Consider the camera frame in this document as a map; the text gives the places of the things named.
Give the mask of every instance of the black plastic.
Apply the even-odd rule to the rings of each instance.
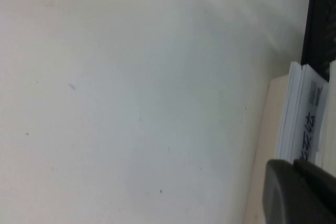
[[[336,223],[336,179],[306,161],[270,160],[263,207],[266,223]]]
[[[309,0],[301,64],[329,80],[329,63],[335,59],[336,0]]]

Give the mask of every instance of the white wall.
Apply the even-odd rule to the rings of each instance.
[[[308,0],[0,0],[1,223],[241,223]]]

